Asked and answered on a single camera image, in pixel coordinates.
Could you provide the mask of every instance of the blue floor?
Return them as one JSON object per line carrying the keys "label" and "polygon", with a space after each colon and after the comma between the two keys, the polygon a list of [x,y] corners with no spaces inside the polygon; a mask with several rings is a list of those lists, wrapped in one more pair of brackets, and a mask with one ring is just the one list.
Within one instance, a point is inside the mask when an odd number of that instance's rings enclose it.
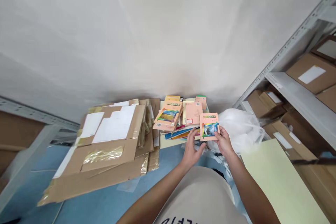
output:
{"label": "blue floor", "polygon": [[[22,218],[20,223],[116,223],[137,199],[181,161],[184,152],[184,149],[181,149],[181,145],[161,149],[159,169],[141,177],[134,192],[119,191],[117,190],[118,185],[114,185],[66,200],[63,206],[62,203],[58,203],[36,207],[44,189],[49,185],[68,150],[68,147],[63,146],[47,148],[46,154],[40,158],[26,182],[0,214],[0,223],[20,217]],[[197,165],[215,168],[225,173],[223,166],[208,157],[202,156]],[[246,215],[234,182],[227,180],[232,188],[238,210]]]}

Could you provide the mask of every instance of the hand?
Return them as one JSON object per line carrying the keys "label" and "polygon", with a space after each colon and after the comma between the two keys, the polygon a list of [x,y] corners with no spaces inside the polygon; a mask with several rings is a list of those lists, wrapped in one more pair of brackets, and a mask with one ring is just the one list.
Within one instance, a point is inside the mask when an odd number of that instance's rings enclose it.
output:
{"label": "hand", "polygon": [[197,130],[195,128],[193,128],[189,132],[188,137],[187,137],[187,142],[185,144],[184,155],[180,163],[187,170],[189,170],[194,164],[198,162],[205,148],[205,143],[202,143],[198,151],[195,150],[194,140],[195,140],[196,133],[197,133]]}
{"label": "hand", "polygon": [[227,155],[234,153],[235,151],[232,148],[231,140],[227,131],[222,127],[219,126],[220,134],[215,131],[215,136],[218,140],[214,140],[218,144],[218,148],[221,154],[226,157]]}

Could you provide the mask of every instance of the person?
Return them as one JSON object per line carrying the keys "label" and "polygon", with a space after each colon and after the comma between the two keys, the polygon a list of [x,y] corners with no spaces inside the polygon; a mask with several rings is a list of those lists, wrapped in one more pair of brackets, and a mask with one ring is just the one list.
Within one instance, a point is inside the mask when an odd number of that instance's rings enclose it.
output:
{"label": "person", "polygon": [[[192,129],[188,134],[182,161],[139,198],[117,224],[247,223],[236,210],[224,178],[207,167],[193,167],[205,148],[202,143],[195,150],[196,132]],[[266,195],[234,152],[226,130],[220,126],[215,136],[252,223],[280,223]]]}

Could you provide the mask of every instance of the pink booklet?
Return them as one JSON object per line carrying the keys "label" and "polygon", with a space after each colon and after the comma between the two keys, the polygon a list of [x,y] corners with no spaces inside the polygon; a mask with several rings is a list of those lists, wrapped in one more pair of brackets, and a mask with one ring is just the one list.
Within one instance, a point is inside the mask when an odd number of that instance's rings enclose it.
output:
{"label": "pink booklet", "polygon": [[202,105],[200,102],[195,101],[193,103],[185,103],[185,123],[186,125],[190,124],[199,124],[200,114],[203,113]]}
{"label": "pink booklet", "polygon": [[199,128],[201,132],[201,141],[217,140],[215,131],[219,132],[218,114],[200,114]]}
{"label": "pink booklet", "polygon": [[196,96],[196,101],[198,102],[200,102],[201,104],[202,104],[202,109],[203,110],[206,110],[207,108],[207,97],[206,96],[200,96],[200,95],[198,95],[198,96]]}
{"label": "pink booklet", "polygon": [[182,101],[165,101],[154,121],[153,129],[173,131],[177,125],[182,108]]}

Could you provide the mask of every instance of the light green paper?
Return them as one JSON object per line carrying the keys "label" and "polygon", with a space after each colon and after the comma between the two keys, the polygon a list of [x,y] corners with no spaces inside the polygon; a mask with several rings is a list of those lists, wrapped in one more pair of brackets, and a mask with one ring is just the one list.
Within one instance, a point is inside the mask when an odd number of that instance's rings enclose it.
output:
{"label": "light green paper", "polygon": [[281,223],[329,223],[276,139],[241,156]]}

